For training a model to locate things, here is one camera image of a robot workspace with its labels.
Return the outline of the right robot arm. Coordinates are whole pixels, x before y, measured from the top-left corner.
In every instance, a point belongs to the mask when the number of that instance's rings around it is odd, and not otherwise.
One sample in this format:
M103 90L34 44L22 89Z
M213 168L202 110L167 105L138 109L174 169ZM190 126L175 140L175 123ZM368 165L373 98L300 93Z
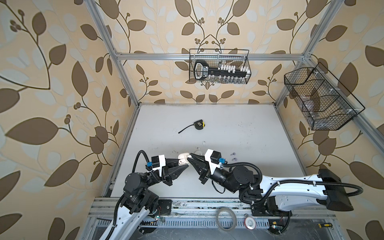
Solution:
M351 212L351 197L363 193L363 188L343 183L328 169L298 178L269 177L260 168L247 162L228 163L221 153L209 150L204 156L189 154L187 161L199 174L202 184L208 180L239 194L239 200L251 208L274 214L310 206L325 206L327 210Z

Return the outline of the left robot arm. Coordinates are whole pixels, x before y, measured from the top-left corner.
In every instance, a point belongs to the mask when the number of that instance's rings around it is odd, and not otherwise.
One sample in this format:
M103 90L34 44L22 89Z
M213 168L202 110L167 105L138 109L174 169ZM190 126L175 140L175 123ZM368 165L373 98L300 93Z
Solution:
M147 153L140 150L132 173L125 179L123 194L114 208L113 219L100 239L130 239L143 219L161 212L159 196L149 187L159 183L171 186L188 167L188 164L181 164L179 159L167 159L164 155L149 159Z

